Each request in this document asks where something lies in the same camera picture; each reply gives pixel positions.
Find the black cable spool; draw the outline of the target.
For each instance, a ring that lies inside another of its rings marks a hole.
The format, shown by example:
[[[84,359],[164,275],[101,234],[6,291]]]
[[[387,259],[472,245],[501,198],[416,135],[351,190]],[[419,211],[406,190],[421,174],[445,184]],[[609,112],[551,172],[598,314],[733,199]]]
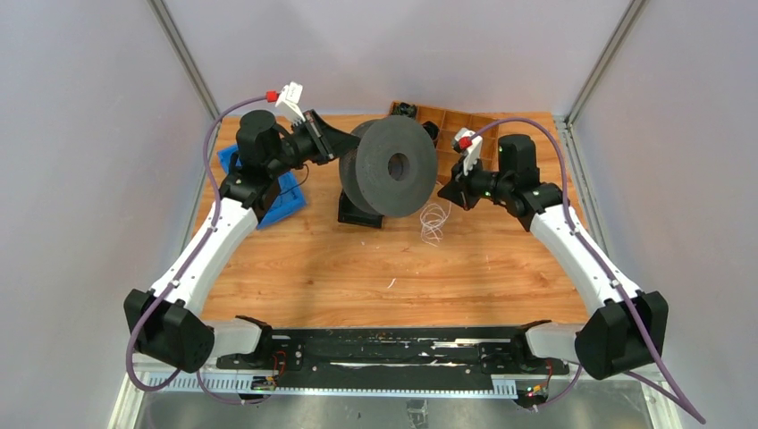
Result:
[[[342,190],[371,215],[407,217],[429,200],[438,172],[434,143],[423,126],[390,115],[359,124],[358,146],[339,162]]]

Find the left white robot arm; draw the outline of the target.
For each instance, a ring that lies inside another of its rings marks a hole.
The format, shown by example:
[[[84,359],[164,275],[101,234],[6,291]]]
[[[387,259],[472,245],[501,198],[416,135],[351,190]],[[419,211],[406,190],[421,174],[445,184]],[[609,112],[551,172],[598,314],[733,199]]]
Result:
[[[137,353],[188,374],[229,355],[240,355],[253,369],[273,360],[268,324],[246,316],[204,322],[202,308],[236,248],[279,196],[280,176],[309,163],[335,161],[357,148],[359,138],[332,127],[313,110],[290,129],[272,113],[254,110],[240,119],[236,142],[229,171],[196,236],[149,290],[132,290],[124,300],[131,330],[129,366]]]

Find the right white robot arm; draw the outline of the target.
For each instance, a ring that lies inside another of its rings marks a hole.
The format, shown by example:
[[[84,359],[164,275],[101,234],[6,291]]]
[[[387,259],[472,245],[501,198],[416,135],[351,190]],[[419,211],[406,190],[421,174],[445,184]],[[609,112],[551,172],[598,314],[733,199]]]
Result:
[[[665,298],[642,291],[623,274],[589,236],[560,186],[541,180],[533,140],[522,134],[500,138],[495,171],[484,168],[482,144],[466,128],[455,135],[452,146],[459,160],[439,197],[465,210],[482,199],[504,207],[558,261],[590,315],[583,325],[522,326],[510,349],[513,365],[532,373],[547,358],[556,358],[603,380],[655,363],[668,321]]]

